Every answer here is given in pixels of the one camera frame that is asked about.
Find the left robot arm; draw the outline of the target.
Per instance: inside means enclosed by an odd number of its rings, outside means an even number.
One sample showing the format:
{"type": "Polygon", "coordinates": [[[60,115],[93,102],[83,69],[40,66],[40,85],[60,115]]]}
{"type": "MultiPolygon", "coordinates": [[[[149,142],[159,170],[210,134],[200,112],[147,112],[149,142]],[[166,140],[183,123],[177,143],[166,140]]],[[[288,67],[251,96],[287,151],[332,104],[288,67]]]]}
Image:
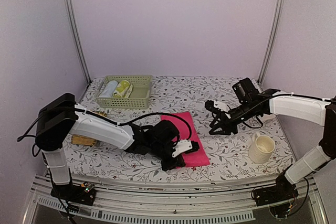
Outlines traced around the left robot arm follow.
{"type": "Polygon", "coordinates": [[[185,165],[176,154],[175,138],[180,133],[170,121],[163,120],[151,126],[138,126],[132,122],[118,123],[86,110],[75,102],[71,93],[65,93],[42,108],[38,113],[36,145],[42,150],[58,192],[67,200],[78,195],[71,183],[63,142],[69,135],[80,135],[111,144],[129,153],[150,153],[161,160],[163,171],[185,165]]]}

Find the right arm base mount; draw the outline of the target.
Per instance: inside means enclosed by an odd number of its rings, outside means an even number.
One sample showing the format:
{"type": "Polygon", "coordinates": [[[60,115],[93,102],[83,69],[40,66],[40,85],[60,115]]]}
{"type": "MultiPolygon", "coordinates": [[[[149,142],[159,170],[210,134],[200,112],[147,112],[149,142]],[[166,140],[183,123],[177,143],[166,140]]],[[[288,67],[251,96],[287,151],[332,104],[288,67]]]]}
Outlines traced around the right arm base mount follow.
{"type": "Polygon", "coordinates": [[[295,185],[287,182],[276,182],[274,186],[253,189],[251,197],[257,206],[274,204],[298,197],[295,185]]]}

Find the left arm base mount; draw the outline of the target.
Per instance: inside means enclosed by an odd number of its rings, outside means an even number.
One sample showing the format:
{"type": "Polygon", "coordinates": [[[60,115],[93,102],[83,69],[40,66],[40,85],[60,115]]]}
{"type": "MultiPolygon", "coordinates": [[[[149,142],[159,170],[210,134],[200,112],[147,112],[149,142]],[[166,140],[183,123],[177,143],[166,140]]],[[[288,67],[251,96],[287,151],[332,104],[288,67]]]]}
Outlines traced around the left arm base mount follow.
{"type": "Polygon", "coordinates": [[[96,198],[96,190],[93,187],[81,185],[54,185],[51,190],[51,196],[74,202],[86,206],[93,206],[96,198]]]}

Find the pink towel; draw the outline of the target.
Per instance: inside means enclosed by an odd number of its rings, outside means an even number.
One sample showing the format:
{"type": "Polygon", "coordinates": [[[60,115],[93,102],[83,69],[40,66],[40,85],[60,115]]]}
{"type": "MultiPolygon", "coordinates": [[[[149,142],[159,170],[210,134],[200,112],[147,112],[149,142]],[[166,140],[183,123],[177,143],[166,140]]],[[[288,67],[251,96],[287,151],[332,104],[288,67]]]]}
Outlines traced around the pink towel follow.
{"type": "MultiPolygon", "coordinates": [[[[191,127],[192,130],[192,135],[190,137],[191,141],[195,141],[199,144],[199,150],[196,152],[192,152],[189,154],[182,153],[182,157],[185,162],[185,167],[191,168],[193,171],[196,171],[197,168],[203,167],[203,166],[208,166],[210,165],[209,158],[207,157],[203,145],[201,143],[200,138],[198,137],[198,134],[196,132],[196,128],[192,119],[192,116],[189,112],[180,112],[180,113],[174,113],[174,115],[179,116],[180,118],[184,119],[191,127]]],[[[179,130],[180,137],[182,140],[186,139],[190,132],[187,127],[187,125],[182,122],[180,119],[172,117],[172,116],[167,116],[167,115],[162,115],[161,120],[168,120],[171,121],[179,130]]]]}

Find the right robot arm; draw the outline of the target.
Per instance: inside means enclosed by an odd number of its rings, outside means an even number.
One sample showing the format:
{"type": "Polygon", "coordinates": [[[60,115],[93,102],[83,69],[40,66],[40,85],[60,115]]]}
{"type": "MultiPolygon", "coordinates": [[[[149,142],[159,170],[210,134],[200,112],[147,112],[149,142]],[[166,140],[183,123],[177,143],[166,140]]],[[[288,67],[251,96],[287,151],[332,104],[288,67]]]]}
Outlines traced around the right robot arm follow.
{"type": "Polygon", "coordinates": [[[295,184],[306,176],[316,173],[335,159],[335,99],[318,98],[279,89],[258,90],[249,78],[233,85],[239,106],[230,108],[219,101],[208,100],[205,109],[214,115],[210,123],[211,135],[237,134],[238,125],[264,115],[275,115],[286,123],[286,131],[293,131],[289,123],[300,121],[301,137],[308,136],[312,126],[320,140],[316,146],[290,165],[276,178],[271,196],[276,201],[284,200],[291,194],[295,184]]]}

